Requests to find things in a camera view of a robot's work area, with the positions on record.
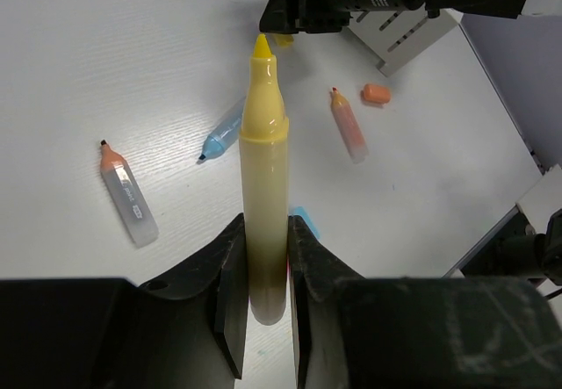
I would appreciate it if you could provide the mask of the blue highlighter pen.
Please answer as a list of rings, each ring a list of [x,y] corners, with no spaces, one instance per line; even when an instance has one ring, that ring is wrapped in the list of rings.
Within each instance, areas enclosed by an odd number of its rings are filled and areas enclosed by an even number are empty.
[[[218,125],[206,136],[197,163],[223,156],[237,141],[246,98],[241,98],[223,116]]]

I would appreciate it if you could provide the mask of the blue eraser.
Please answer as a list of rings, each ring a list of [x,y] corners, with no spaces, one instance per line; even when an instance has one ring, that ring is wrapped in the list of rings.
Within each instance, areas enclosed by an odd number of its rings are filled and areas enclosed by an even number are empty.
[[[303,206],[291,206],[290,207],[290,215],[301,217],[303,219],[303,221],[305,221],[308,228],[313,233],[314,237],[317,240],[320,239],[321,236],[320,236],[320,233],[318,231],[318,228],[314,225],[314,223],[313,223],[311,217],[309,216],[307,210]]]

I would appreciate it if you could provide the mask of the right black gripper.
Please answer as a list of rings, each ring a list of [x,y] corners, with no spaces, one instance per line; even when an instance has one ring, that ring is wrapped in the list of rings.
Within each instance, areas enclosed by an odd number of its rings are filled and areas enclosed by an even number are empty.
[[[268,0],[259,22],[264,33],[340,32],[349,25],[351,0]]]

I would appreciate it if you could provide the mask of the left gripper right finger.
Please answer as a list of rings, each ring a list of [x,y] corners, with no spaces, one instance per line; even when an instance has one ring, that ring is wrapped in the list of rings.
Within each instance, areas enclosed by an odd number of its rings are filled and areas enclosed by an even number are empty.
[[[289,218],[292,344],[298,388],[348,388],[340,284],[363,277],[325,248],[300,216]]]

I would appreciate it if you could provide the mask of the white slotted container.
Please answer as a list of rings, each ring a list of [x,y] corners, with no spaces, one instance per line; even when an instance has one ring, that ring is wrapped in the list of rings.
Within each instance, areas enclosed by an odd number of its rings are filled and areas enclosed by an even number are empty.
[[[429,18],[417,11],[373,11],[352,16],[349,29],[377,57],[377,69],[390,77],[460,25],[463,14],[452,9]]]

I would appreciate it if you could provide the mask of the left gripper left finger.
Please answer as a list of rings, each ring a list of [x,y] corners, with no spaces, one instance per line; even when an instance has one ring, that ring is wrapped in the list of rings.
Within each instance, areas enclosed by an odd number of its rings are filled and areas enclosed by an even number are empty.
[[[246,338],[243,216],[141,288],[140,387],[234,387]]]

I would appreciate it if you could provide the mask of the dark orange eraser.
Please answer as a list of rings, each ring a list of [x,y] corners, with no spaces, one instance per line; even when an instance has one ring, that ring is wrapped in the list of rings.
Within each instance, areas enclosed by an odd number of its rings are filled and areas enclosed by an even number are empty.
[[[388,104],[392,94],[385,86],[367,83],[361,90],[361,97],[367,104]]]

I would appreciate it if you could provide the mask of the yellow highlighter pen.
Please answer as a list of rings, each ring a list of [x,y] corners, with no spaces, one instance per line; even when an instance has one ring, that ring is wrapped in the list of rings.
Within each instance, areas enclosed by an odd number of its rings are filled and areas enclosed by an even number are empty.
[[[288,134],[277,58],[260,34],[249,59],[239,148],[249,300],[254,317],[265,326],[280,321],[286,304]]]

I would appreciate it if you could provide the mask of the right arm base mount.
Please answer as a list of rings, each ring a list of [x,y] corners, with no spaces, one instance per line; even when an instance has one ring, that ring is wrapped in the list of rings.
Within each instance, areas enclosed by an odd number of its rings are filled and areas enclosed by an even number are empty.
[[[561,286],[561,211],[539,233],[517,212],[508,216],[455,267],[465,277],[519,277],[539,286]]]

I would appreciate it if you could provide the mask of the orange pencil shaped pen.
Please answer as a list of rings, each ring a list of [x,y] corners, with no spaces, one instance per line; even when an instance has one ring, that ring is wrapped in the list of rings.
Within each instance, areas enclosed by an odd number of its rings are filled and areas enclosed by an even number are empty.
[[[350,159],[353,163],[361,163],[369,152],[349,101],[336,87],[332,88],[330,96],[330,109]]]

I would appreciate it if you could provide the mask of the orange tip white pen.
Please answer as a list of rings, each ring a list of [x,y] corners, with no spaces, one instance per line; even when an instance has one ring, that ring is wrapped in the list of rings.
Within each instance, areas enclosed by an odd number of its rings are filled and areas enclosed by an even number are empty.
[[[159,229],[126,159],[100,141],[100,173],[119,216],[137,248],[156,241]]]

